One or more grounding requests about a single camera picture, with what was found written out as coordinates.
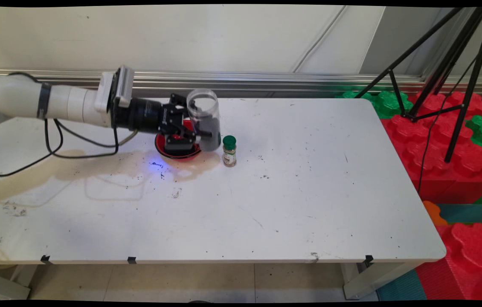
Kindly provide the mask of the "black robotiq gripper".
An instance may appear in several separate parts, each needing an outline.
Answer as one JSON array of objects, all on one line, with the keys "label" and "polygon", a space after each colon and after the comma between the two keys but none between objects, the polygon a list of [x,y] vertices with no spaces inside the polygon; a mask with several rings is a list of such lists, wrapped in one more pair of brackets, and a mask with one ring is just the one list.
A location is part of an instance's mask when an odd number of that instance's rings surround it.
[{"label": "black robotiq gripper", "polygon": [[212,151],[212,116],[185,118],[171,114],[174,110],[188,113],[185,96],[171,93],[168,104],[145,98],[132,98],[128,106],[113,103],[113,128],[142,133],[162,133],[163,150],[170,156],[189,156],[194,152]]}]

